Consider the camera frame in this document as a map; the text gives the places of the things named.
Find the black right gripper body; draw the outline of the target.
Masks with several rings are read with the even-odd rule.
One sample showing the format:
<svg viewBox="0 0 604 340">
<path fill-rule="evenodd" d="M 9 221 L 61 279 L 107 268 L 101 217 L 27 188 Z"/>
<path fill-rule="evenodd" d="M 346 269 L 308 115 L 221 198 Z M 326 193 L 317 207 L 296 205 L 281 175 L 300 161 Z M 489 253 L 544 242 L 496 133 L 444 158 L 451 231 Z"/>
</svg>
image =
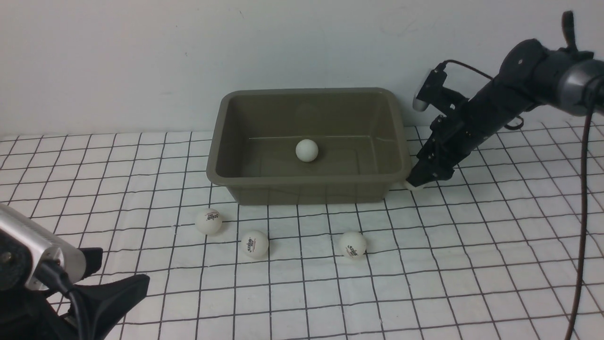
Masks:
<svg viewBox="0 0 604 340">
<path fill-rule="evenodd" d="M 431 123 L 418 159 L 455 167 L 491 135 L 530 110 L 534 101 L 499 80 L 490 80 L 453 114 Z"/>
</svg>

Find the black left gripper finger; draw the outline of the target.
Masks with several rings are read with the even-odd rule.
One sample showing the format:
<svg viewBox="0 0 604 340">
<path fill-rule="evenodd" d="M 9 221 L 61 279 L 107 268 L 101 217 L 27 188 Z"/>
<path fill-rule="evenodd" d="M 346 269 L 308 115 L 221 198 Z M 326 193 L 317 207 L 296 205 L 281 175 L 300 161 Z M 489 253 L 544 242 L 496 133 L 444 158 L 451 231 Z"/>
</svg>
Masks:
<svg viewBox="0 0 604 340">
<path fill-rule="evenodd" d="M 100 247 L 87 247 L 79 248 L 78 250 L 84 255 L 85 271 L 82 279 L 86 279 L 99 271 L 103 262 L 103 249 Z"/>
<path fill-rule="evenodd" d="M 111 331 L 147 297 L 150 278 L 134 275 L 100 285 L 75 286 L 75 320 L 85 331 Z"/>
</svg>

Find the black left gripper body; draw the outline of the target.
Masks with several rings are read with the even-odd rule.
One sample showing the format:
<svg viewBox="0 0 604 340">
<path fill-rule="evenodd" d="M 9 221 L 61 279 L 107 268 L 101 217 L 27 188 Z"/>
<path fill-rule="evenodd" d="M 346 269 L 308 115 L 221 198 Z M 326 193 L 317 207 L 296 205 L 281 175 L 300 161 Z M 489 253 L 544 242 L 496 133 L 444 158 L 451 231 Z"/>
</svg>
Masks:
<svg viewBox="0 0 604 340">
<path fill-rule="evenodd" d="M 79 340 L 74 308 L 59 315 L 48 302 L 56 290 L 17 288 L 1 293 L 3 340 Z"/>
</svg>

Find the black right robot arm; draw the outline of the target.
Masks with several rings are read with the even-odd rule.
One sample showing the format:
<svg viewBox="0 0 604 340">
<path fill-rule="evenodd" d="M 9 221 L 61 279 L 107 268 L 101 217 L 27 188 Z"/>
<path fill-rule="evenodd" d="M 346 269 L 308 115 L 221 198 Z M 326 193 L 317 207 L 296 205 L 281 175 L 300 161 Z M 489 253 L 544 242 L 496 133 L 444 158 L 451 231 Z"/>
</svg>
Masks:
<svg viewBox="0 0 604 340">
<path fill-rule="evenodd" d="M 430 125 L 428 140 L 404 181 L 406 188 L 449 180 L 454 168 L 512 120 L 538 106 L 550 105 L 583 117 L 603 113 L 604 63 L 576 46 L 574 15 L 562 15 L 567 47 L 550 50 L 538 40 L 522 41 L 505 56 L 498 75 L 472 98 L 444 86 L 445 60 L 431 69 L 413 99 L 414 110 L 434 106 L 441 112 Z"/>
</svg>

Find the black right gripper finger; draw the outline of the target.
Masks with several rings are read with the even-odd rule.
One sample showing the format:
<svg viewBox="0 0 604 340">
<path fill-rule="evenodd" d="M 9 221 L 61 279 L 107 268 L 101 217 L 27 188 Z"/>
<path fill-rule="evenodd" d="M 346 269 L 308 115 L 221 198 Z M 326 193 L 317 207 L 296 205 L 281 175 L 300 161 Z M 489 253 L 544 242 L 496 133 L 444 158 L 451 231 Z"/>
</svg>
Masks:
<svg viewBox="0 0 604 340">
<path fill-rule="evenodd" d="M 417 159 L 406 181 L 418 187 L 433 182 L 432 162 L 427 159 Z"/>
<path fill-rule="evenodd" d="M 447 181 L 452 178 L 454 168 L 442 164 L 432 164 L 432 178 L 434 181 Z"/>
</svg>

